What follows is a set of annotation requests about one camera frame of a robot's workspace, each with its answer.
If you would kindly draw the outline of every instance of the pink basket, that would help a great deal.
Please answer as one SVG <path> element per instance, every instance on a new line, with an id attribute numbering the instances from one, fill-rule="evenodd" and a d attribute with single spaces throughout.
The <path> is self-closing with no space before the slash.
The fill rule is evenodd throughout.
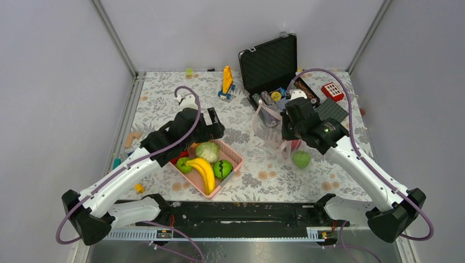
<path id="1" fill-rule="evenodd" d="M 223 180 L 220 180 L 219 178 L 215 178 L 215 189 L 213 190 L 210 195 L 205 194 L 205 188 L 203 186 L 203 180 L 202 177 L 200 176 L 199 172 L 196 169 L 192 169 L 190 173 L 183 174 L 181 173 L 180 170 L 176 167 L 176 165 L 170 163 L 176 171 L 178 171 L 180 174 L 186 178 L 186 180 L 191 183 L 199 192 L 202 193 L 206 198 L 211 200 L 220 190 L 223 188 L 231 178 L 234 177 L 234 174 L 241 169 L 241 166 L 244 164 L 244 158 L 240 156 L 236 151 L 234 151 L 231 147 L 229 147 L 227 144 L 220 140 L 212 140 L 211 142 L 214 142 L 219 146 L 219 158 L 218 160 L 228 160 L 231 162 L 233 170 L 232 172 L 228 175 Z M 188 149 L 189 152 L 189 158 L 196 158 L 195 156 L 195 149 L 192 147 L 189 147 Z"/>

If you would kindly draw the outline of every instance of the cabbage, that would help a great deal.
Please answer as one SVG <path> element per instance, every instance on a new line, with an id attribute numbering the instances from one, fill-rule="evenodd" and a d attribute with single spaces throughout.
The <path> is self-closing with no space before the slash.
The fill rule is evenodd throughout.
<path id="1" fill-rule="evenodd" d="M 195 155 L 207 160 L 209 163 L 215 163 L 219 158 L 219 146 L 214 142 L 204 142 L 197 146 Z"/>

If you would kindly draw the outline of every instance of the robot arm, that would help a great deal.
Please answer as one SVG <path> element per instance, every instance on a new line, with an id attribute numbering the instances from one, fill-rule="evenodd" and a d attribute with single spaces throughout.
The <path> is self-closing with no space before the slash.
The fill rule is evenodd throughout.
<path id="1" fill-rule="evenodd" d="M 321 198 L 320 206 L 334 220 L 347 220 L 367 225 L 382 240 L 394 242 L 405 228 L 418 217 L 418 212 L 380 180 L 356 155 L 349 132 L 336 120 L 320 120 L 309 100 L 295 92 L 282 115 L 282 135 L 286 140 L 302 139 L 311 148 L 330 157 L 366 191 L 372 202 L 342 199 L 332 194 Z M 421 207 L 425 195 L 420 189 L 409 190 L 389 176 L 374 160 L 362 156 L 391 184 Z"/>
<path id="2" fill-rule="evenodd" d="M 128 159 L 97 183 L 79 193 L 69 190 L 62 195 L 61 199 L 67 213 L 77 203 L 90 196 L 69 218 L 84 244 L 95 244 L 102 240 L 112 228 L 156 219 L 161 208 L 152 196 L 121 204 L 115 204 L 115 202 L 140 179 L 160 169 L 171 159 L 180 156 L 193 143 L 223 137 L 224 126 L 219 121 L 214 108 L 209 108 L 211 125 L 206 124 L 201 114 L 193 132 L 181 143 L 165 152 L 130 165 L 134 160 L 171 145 L 188 132 L 197 116 L 197 106 L 194 100 L 192 95 L 185 97 L 179 104 L 181 111 L 177 113 L 173 121 L 169 121 L 158 131 L 150 133 Z M 95 189 L 102 184 L 104 186 L 93 195 Z"/>

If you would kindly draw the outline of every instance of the floral tablecloth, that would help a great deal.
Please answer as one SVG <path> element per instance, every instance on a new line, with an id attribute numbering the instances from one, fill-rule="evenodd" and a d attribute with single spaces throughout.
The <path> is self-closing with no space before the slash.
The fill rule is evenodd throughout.
<path id="1" fill-rule="evenodd" d="M 359 107 L 347 72 L 336 72 L 351 93 L 356 141 L 370 156 L 370 142 L 364 128 Z M 180 85 L 192 87 L 200 96 L 202 110 L 214 107 L 226 127 L 222 140 L 245 159 L 240 173 L 214 197 L 214 201 L 262 202 L 314 202 L 326 193 L 335 193 L 347 199 L 369 201 L 366 192 L 337 164 L 317 150 L 311 150 L 310 172 L 302 173 L 268 149 L 252 130 L 254 109 L 247 100 L 239 72 L 233 72 L 236 90 L 230 100 L 221 100 L 218 91 L 222 86 L 222 72 L 195 72 L 186 78 L 184 72 L 148 72 L 134 116 L 132 132 L 140 131 L 143 137 L 133 143 L 132 152 L 151 131 L 172 120 L 178 112 L 174 102 L 174 89 Z M 304 81 L 323 100 L 324 84 L 334 81 L 323 73 L 307 73 Z M 347 98 L 338 102 L 347 110 Z M 348 128 L 348 118 L 343 122 Z M 140 183 L 145 192 L 138 194 L 130 189 L 123 199 L 140 199 L 151 193 L 160 193 L 167 200 L 207 201 L 182 175 L 170 165 L 143 178 Z"/>

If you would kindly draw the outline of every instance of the yellow banana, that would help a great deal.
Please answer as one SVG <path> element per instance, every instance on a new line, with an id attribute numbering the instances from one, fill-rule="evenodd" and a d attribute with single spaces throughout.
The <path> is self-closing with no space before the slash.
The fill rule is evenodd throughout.
<path id="1" fill-rule="evenodd" d="M 194 164 L 194 163 L 187 163 L 186 162 L 186 165 L 192 166 L 194 169 L 199 171 L 199 174 L 200 174 L 200 176 L 202 177 L 202 180 L 203 180 L 203 188 L 205 189 L 205 194 L 209 195 L 210 193 L 208 192 L 208 190 L 209 190 L 208 180 L 207 180 L 207 176 L 205 175 L 204 169 L 202 167 L 200 167 L 200 165 Z"/>
<path id="2" fill-rule="evenodd" d="M 190 165 L 199 171 L 205 187 L 205 194 L 211 194 L 215 190 L 215 176 L 210 163 L 203 158 L 195 158 L 187 161 L 186 165 Z"/>

